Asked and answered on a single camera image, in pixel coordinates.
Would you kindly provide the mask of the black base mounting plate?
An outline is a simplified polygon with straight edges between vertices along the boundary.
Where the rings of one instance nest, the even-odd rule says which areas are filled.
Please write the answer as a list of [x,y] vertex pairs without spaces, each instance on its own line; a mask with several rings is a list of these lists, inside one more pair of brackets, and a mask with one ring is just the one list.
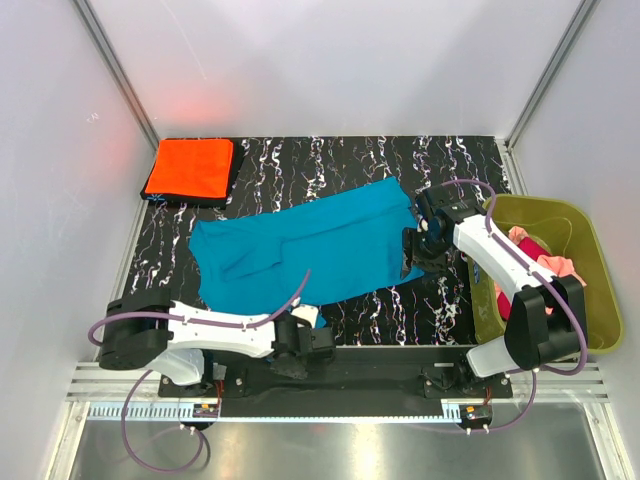
[[426,417],[444,400],[503,400],[513,396],[503,374],[478,379],[465,346],[340,346],[330,358],[306,364],[214,352],[203,381],[160,380],[166,399],[221,399],[221,415],[276,421],[363,417]]

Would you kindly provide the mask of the aluminium frame rail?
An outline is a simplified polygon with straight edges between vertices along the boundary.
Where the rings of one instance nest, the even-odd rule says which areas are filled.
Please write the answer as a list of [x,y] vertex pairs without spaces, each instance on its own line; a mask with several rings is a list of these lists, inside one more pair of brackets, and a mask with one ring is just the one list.
[[[384,366],[363,363],[332,364],[308,373],[303,380],[275,374],[269,365],[225,367],[213,364],[203,380],[189,386],[179,386],[167,376],[152,372],[138,397],[152,398],[213,398],[220,389],[225,398],[248,398],[263,393],[389,393],[420,396],[453,402],[473,399],[479,402],[514,399],[524,401],[532,387],[531,375],[525,373],[498,374],[481,380],[465,382],[456,377],[452,363],[433,366],[391,364]],[[109,371],[97,363],[80,363],[73,374],[66,394],[67,401],[123,400],[141,371]],[[561,377],[548,371],[537,375],[536,398],[539,402],[578,401],[605,402],[608,394],[600,371],[588,364],[576,376]]]

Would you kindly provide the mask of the pink t shirt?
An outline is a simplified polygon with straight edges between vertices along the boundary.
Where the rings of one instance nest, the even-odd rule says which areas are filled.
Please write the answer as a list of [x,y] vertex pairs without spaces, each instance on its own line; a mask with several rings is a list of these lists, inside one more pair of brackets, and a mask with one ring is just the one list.
[[[527,256],[535,260],[542,267],[552,271],[556,276],[563,278],[572,275],[580,281],[583,287],[586,286],[586,282],[576,272],[571,259],[562,256],[552,256],[539,242],[532,238],[524,228],[513,226],[509,230],[508,237],[510,241],[518,246]],[[511,312],[511,303],[497,283],[494,283],[494,291],[500,317],[503,321],[508,321]]]

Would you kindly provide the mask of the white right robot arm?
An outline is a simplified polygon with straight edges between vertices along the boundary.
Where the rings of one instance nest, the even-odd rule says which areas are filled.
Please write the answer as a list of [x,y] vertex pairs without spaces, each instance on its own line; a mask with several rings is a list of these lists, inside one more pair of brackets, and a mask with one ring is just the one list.
[[486,389],[500,373],[540,369],[573,376],[587,361],[584,287],[573,275],[561,277],[541,266],[502,233],[492,220],[495,200],[451,200],[447,186],[429,187],[415,197],[417,226],[403,231],[401,275],[413,269],[442,272],[456,249],[474,260],[510,299],[505,333],[471,348],[454,384],[466,396]]

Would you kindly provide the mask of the olive green plastic bin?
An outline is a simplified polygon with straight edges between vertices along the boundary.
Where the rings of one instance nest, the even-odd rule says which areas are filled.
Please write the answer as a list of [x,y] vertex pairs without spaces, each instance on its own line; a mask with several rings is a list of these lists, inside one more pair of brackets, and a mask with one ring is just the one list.
[[[614,351],[624,326],[606,262],[589,217],[562,200],[499,194],[492,220],[503,232],[522,227],[539,245],[555,256],[573,262],[586,282],[587,346],[591,354]],[[499,314],[494,282],[473,259],[467,260],[475,339],[486,343],[506,329]]]

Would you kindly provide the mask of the blue t shirt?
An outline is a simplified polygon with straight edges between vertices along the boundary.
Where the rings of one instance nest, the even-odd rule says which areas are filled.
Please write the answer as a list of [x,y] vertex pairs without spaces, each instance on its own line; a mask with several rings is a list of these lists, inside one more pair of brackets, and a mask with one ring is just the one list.
[[422,277],[402,272],[402,234],[415,226],[390,177],[275,213],[200,221],[189,249],[210,310],[270,314],[295,291],[324,306]]

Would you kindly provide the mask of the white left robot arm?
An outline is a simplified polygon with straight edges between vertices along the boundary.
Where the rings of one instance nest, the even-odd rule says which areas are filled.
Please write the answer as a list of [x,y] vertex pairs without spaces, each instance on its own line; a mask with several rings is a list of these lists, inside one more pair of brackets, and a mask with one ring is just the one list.
[[102,369],[155,371],[196,396],[214,388],[214,361],[265,360],[282,376],[305,379],[310,364],[335,352],[317,309],[296,299],[272,314],[237,315],[173,300],[167,288],[112,301],[89,338]]

